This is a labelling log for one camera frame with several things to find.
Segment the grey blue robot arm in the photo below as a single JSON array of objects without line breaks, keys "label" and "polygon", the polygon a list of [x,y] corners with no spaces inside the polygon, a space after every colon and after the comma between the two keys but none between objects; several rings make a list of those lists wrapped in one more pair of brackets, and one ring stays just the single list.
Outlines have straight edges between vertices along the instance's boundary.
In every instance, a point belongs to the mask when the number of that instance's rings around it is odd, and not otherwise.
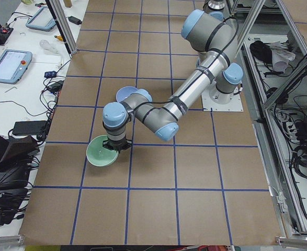
[{"label": "grey blue robot arm", "polygon": [[138,89],[121,102],[110,102],[103,108],[103,127],[107,138],[102,146],[121,152],[131,147],[126,138],[126,124],[137,118],[158,138],[169,141],[177,133],[178,120],[201,96],[216,77],[228,69],[237,52],[237,29],[225,21],[195,9],[186,18],[181,35],[191,47],[204,53],[196,69],[183,82],[162,107],[145,89]]}]

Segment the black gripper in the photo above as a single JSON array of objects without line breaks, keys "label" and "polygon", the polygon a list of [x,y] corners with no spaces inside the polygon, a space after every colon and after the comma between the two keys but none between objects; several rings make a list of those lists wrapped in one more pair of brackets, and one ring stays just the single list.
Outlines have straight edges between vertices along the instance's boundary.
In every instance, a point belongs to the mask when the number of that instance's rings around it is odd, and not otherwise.
[{"label": "black gripper", "polygon": [[131,147],[131,140],[125,140],[125,141],[104,140],[103,147],[108,150],[117,151],[118,153],[120,153],[121,151],[127,150]]}]

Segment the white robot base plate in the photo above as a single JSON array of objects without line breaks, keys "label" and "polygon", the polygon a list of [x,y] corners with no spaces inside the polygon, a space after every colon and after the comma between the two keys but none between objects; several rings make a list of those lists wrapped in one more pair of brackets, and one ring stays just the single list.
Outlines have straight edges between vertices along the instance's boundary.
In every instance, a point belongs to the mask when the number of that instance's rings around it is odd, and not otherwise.
[{"label": "white robot base plate", "polygon": [[243,112],[240,94],[223,94],[216,86],[207,87],[201,94],[201,99],[205,111]]}]

